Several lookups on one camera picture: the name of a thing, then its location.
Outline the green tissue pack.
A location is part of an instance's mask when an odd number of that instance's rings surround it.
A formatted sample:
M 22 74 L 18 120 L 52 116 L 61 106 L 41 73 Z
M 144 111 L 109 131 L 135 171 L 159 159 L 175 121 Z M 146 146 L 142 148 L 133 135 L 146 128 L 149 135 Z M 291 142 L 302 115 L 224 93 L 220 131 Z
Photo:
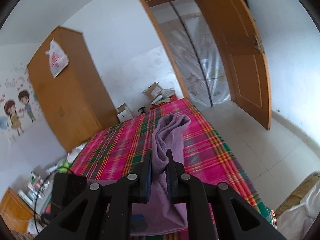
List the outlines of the green tissue pack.
M 67 173 L 70 171 L 70 165 L 67 161 L 61 163 L 58 165 L 57 169 L 60 173 Z

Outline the bottles and boxes on cabinet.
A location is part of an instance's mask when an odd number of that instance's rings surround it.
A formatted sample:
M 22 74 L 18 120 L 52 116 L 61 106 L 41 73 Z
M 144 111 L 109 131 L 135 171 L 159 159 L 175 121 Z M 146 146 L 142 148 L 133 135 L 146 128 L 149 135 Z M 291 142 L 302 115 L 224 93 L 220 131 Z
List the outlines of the bottles and boxes on cabinet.
M 45 200 L 48 197 L 49 190 L 52 189 L 52 180 L 48 179 L 46 181 L 31 171 L 30 178 L 27 182 L 25 189 L 18 190 L 18 195 L 30 206 L 35 204 L 37 200 Z

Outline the wooden headboard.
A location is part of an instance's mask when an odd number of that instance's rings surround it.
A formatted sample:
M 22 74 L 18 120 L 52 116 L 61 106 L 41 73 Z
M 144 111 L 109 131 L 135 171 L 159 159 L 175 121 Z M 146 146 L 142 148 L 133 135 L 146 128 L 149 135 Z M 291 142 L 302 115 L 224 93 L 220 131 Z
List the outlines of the wooden headboard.
M 1 216 L 10 230 L 26 233 L 33 211 L 9 187 L 1 200 Z

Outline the pink plaid bed cover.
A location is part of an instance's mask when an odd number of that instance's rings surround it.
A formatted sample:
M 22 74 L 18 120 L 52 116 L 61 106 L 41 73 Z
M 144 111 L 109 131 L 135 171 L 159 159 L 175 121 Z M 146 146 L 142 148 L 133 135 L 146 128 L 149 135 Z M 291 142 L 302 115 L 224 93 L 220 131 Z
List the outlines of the pink plaid bed cover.
M 226 182 L 263 217 L 266 207 L 248 175 L 219 133 L 188 100 L 164 104 L 94 135 L 73 162 L 75 174 L 93 180 L 117 180 L 143 160 L 159 119 L 169 113 L 185 114 L 191 123 L 184 131 L 185 170 L 202 182 Z

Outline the brown blanket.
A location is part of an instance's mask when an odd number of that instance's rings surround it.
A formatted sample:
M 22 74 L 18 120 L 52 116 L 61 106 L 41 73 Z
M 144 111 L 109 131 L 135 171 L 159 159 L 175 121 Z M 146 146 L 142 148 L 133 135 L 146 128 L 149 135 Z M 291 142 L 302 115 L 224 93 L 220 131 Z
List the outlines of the brown blanket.
M 278 218 L 284 211 L 296 206 L 306 196 L 306 194 L 313 188 L 313 186 L 319 181 L 319 171 L 313 172 L 308 175 L 303 182 L 301 182 L 289 196 L 280 204 L 280 206 L 274 212 L 276 218 Z

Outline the wooden wardrobe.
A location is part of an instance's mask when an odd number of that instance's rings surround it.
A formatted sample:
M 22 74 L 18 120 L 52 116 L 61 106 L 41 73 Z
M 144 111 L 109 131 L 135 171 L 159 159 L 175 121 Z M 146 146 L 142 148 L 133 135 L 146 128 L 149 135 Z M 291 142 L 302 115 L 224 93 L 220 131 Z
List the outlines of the wooden wardrobe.
M 53 77 L 46 51 L 56 41 L 69 64 Z M 119 123 L 117 110 L 79 31 L 56 27 L 28 64 L 28 73 L 44 117 L 66 152 Z

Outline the small white cardboard box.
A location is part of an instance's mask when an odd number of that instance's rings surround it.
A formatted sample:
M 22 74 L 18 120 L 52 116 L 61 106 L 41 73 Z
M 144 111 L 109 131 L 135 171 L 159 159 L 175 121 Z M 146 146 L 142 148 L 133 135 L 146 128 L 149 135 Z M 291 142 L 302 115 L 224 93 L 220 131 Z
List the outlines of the small white cardboard box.
M 125 122 L 133 118 L 133 115 L 129 107 L 125 103 L 117 108 L 117 112 L 118 112 L 117 117 L 120 122 Z

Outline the white plastic bag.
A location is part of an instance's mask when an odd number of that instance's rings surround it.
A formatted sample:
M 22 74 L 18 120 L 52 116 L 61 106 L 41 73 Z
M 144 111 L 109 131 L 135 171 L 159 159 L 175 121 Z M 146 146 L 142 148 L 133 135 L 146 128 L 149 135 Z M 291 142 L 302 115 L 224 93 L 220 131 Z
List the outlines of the white plastic bag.
M 51 40 L 46 55 L 49 57 L 50 72 L 53 78 L 56 78 L 68 66 L 68 55 L 54 39 Z

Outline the brown cardboard box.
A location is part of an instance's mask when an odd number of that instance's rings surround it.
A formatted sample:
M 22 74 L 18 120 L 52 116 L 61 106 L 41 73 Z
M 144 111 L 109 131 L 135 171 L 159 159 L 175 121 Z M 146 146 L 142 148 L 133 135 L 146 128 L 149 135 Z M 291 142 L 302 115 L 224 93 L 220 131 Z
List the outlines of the brown cardboard box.
M 150 87 L 143 90 L 143 94 L 152 101 L 161 94 L 162 90 L 163 88 L 157 82 L 154 82 Z

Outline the wooden door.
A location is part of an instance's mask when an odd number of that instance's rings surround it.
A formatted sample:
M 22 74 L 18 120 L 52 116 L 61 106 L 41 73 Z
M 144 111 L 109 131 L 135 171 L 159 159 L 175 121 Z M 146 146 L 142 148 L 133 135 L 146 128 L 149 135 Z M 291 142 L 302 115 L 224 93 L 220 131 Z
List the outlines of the wooden door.
M 196 0 L 216 40 L 232 101 L 266 130 L 271 85 L 264 48 L 245 0 Z

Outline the cartoon couple wall sticker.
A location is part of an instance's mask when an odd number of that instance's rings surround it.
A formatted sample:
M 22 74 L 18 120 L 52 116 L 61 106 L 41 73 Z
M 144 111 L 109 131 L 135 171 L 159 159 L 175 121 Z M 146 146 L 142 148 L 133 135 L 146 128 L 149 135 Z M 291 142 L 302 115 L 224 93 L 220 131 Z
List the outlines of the cartoon couple wall sticker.
M 27 68 L 1 71 L 1 137 L 16 141 L 42 116 Z

